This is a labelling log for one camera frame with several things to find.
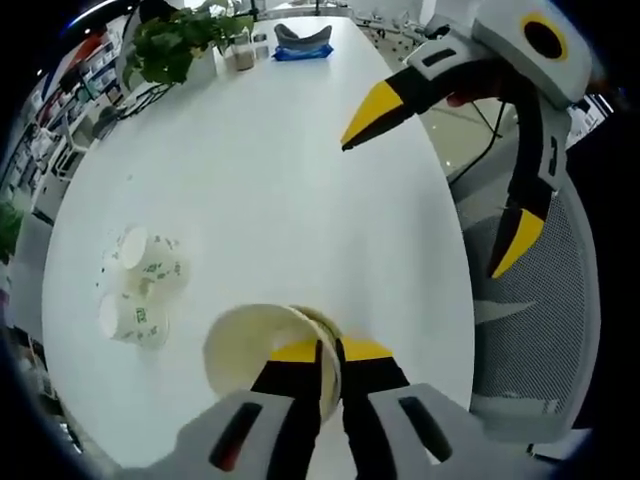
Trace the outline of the person's right hand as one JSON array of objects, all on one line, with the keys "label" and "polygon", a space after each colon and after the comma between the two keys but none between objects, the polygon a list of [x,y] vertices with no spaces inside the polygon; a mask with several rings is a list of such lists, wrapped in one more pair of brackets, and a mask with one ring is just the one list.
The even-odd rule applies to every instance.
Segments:
[{"label": "person's right hand", "polygon": [[500,98],[501,87],[499,85],[472,86],[457,90],[447,96],[447,105],[453,108],[461,107],[477,100]]}]

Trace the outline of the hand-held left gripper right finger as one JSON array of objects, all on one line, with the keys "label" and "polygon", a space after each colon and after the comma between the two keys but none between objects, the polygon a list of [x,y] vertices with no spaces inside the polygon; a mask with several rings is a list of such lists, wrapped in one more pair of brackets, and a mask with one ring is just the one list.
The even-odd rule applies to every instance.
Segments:
[{"label": "hand-held left gripper right finger", "polygon": [[390,350],[336,341],[343,424],[359,479],[503,479],[505,459],[457,402],[412,384]]}]

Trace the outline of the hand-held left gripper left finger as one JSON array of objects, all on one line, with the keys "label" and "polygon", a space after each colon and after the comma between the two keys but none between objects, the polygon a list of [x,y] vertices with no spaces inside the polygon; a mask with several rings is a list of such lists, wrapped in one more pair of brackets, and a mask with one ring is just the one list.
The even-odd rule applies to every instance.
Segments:
[{"label": "hand-held left gripper left finger", "polygon": [[271,353],[248,390],[183,427],[172,453],[179,479],[300,479],[320,429],[321,342]]}]

